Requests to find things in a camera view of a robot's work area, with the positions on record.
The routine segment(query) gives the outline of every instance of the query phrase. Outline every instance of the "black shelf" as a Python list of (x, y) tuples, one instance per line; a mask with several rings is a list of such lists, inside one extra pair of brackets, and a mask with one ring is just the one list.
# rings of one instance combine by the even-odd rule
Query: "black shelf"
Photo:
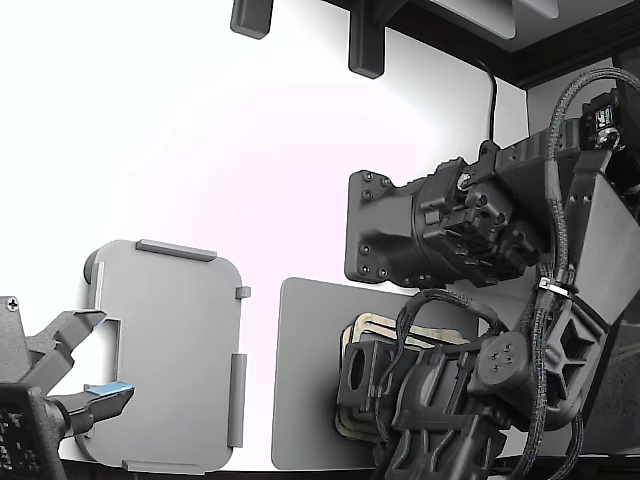
[[(369, 78), (384, 72), (385, 26), (471, 65), (478, 66), (480, 60), (498, 78), (525, 90), (640, 46), (638, 1), (515, 52), (407, 0), (323, 1), (351, 12), (348, 65)], [(272, 4), (273, 0), (235, 0), (232, 29), (253, 38), (264, 37)]]

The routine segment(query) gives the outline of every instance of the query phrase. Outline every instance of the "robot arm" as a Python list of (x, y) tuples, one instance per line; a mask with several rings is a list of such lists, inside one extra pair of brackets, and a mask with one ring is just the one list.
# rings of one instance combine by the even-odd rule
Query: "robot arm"
[[(395, 344), (347, 346), (339, 431), (366, 432), (378, 443), (380, 478), (486, 478), (504, 446), (501, 430), (511, 425), (529, 431), (518, 477), (533, 463), (543, 430), (582, 428), (596, 369), (608, 360), (609, 332), (640, 290), (640, 137), (615, 90), (559, 125), (553, 186), (568, 232), (559, 240), (546, 188), (546, 146), (557, 129), (505, 149), (484, 142), (476, 163), (458, 158), (403, 187), (372, 172), (351, 176), (351, 280), (444, 295), (458, 280), (481, 288), (538, 269), (532, 300), (509, 332), (416, 348), (404, 344), (401, 312)], [(555, 253), (563, 249), (566, 271), (558, 276)], [(354, 385), (357, 356), (364, 356), (363, 381)]]

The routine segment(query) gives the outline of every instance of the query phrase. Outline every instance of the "dark ceiling trim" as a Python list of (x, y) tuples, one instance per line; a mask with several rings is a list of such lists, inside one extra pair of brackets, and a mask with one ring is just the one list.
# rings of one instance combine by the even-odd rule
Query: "dark ceiling trim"
[[(324, 0), (351, 9), (351, 0)], [(502, 80), (527, 90), (640, 46), (640, 2), (633, 1), (514, 53), (408, 3), (388, 26), (464, 62), (486, 63)]]
[(640, 2), (592, 18), (512, 55), (517, 86), (531, 88), (640, 45)]

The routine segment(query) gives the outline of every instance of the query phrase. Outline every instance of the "black cable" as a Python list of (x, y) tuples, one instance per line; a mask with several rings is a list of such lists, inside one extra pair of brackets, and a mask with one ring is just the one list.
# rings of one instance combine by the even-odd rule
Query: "black cable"
[(578, 412), (571, 421), (571, 443), (569, 443), (567, 456), (564, 463), (560, 466), (558, 471), (549, 478), (549, 480), (562, 480), (564, 477), (569, 475), (571, 470), (573, 470), (573, 467), (578, 463), (583, 443), (584, 423), (582, 421), (582, 414)]
[(556, 160), (560, 131), (569, 105), (578, 92), (590, 83), (603, 79), (621, 80), (640, 92), (640, 80), (635, 75), (615, 67), (596, 68), (583, 73), (571, 82), (560, 96), (553, 111), (553, 116), (551, 117), (549, 143), (546, 153), (547, 158), (545, 161), (545, 198), (549, 205), (555, 227), (557, 251), (554, 274), (556, 280), (559, 282), (564, 281), (564, 274), (566, 273), (569, 262), (567, 226), (562, 208), (562, 192), (560, 191), (560, 176), (558, 173), (558, 162)]
[(489, 107), (489, 140), (493, 142), (493, 132), (495, 130), (496, 123), (496, 101), (498, 99), (498, 82), (496, 81), (496, 77), (491, 72), (487, 64), (482, 60), (476, 58), (476, 62), (478, 65), (482, 67), (482, 69), (487, 72), (489, 75), (489, 79), (491, 80), (491, 106)]

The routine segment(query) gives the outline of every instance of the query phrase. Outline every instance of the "black mechanical part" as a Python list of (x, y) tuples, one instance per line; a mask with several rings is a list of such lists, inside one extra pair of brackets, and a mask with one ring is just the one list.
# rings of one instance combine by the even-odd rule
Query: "black mechanical part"
[[(405, 350), (381, 402), (382, 418), (395, 432), (388, 465), (379, 458), (385, 478), (481, 480), (491, 474), (506, 440), (500, 430), (509, 428), (509, 420), (499, 400), (467, 392), (481, 344)], [(375, 430), (371, 409), (377, 379), (392, 358), (379, 352), (393, 348), (379, 341), (360, 342), (345, 353), (345, 365), (364, 355), (366, 367), (357, 388), (351, 387), (352, 371), (342, 370), (338, 406), (367, 423), (370, 431)]]
[[(627, 81), (624, 72), (607, 70), (580, 77), (576, 85), (608, 75)], [(629, 81), (640, 88), (637, 79)], [(446, 162), (433, 175), (400, 188), (372, 172), (358, 172), (350, 181), (345, 273), (352, 280), (382, 281), (364, 275), (369, 268), (358, 270), (366, 262), (384, 268), (386, 279), (402, 286), (429, 288), (462, 278), (476, 286), (490, 285), (517, 277), (519, 270), (513, 268), (518, 265), (514, 260), (496, 262), (495, 253), (500, 250), (495, 247), (489, 257), (494, 261), (486, 261), (482, 255), (488, 252), (488, 244), (495, 246), (507, 234), (521, 241), (525, 240), (522, 232), (537, 237), (536, 242), (524, 242), (528, 257), (522, 247), (518, 252), (527, 266), (539, 267), (538, 293), (532, 295), (521, 318), (524, 323), (481, 344), (466, 384), (466, 401), (497, 405), (513, 425), (529, 430), (514, 478), (531, 468), (542, 432), (569, 423), (572, 442), (563, 466), (552, 478), (563, 478), (575, 465), (583, 444), (583, 422), (602, 381), (601, 367), (611, 352), (620, 315), (640, 288), (637, 127), (615, 91), (585, 105), (581, 119), (565, 121), (561, 113), (574, 93), (572, 85), (563, 94), (556, 108), (560, 114), (554, 112), (548, 130), (504, 150), (487, 141), (473, 165), (462, 159)], [(384, 188), (377, 186), (377, 180)], [(490, 218), (495, 226), (487, 228), (483, 218)], [(463, 256), (471, 257), (464, 265), (449, 255), (461, 252), (452, 249), (451, 230), (444, 233), (452, 225), (475, 227), (453, 229), (454, 236), (471, 246), (464, 249)], [(615, 241), (611, 241), (612, 232)], [(551, 241), (543, 243), (540, 238)], [(544, 262), (543, 252), (549, 253)], [(500, 253), (508, 258), (504, 250)], [(402, 379), (405, 383), (396, 406), (411, 391), (407, 382), (415, 378), (413, 372), (412, 368)], [(440, 383), (433, 387), (432, 382)], [(422, 394), (420, 402), (407, 404), (407, 411), (419, 411), (432, 388), (446, 392), (456, 382), (458, 378), (436, 380), (425, 375), (414, 387)], [(398, 411), (391, 415), (389, 399), (386, 402), (379, 416), (393, 417), (390, 426), (400, 435)], [(436, 426), (429, 428), (416, 437), (418, 448), (407, 450), (403, 457), (404, 465), (413, 470), (394, 472), (394, 457), (389, 453), (384, 462), (380, 460), (385, 478), (482, 478), (477, 472), (469, 473), (468, 458), (453, 473), (425, 470), (433, 466), (425, 439), (438, 432)], [(462, 471), (468, 476), (457, 476)]]
[(0, 384), (0, 478), (64, 480), (60, 440), (38, 387)]
[[(635, 156), (640, 149), (632, 135), (638, 127), (629, 115), (616, 113), (625, 112), (626, 104), (615, 92), (585, 105), (580, 119), (561, 124), (556, 158), (563, 203), (571, 200), (581, 152), (595, 148), (584, 132), (593, 130), (589, 125), (597, 109), (607, 105), (615, 107), (607, 128), (624, 135), (605, 173), (627, 208), (640, 217), (640, 166), (637, 171), (633, 166), (640, 165), (640, 155)], [(502, 150), (485, 141), (476, 163), (451, 160), (403, 187), (377, 173), (354, 173), (349, 180), (347, 278), (433, 288), (462, 279), (483, 287), (521, 276), (549, 249), (543, 240), (552, 233), (544, 195), (549, 133), (543, 130)]]
[(0, 478), (65, 480), (60, 441), (120, 415), (134, 388), (115, 382), (46, 397), (73, 367), (73, 350), (107, 316), (63, 312), (38, 335), (25, 337), (17, 299), (0, 297), (0, 305)]
[(482, 287), (534, 265), (545, 249), (536, 230), (493, 180), (463, 185), (468, 172), (458, 158), (399, 188), (376, 173), (353, 174), (347, 278), (418, 288), (468, 279)]
[(349, 69), (367, 78), (384, 73), (385, 27), (407, 0), (353, 0)]
[(234, 0), (231, 30), (256, 40), (271, 30), (273, 0)]

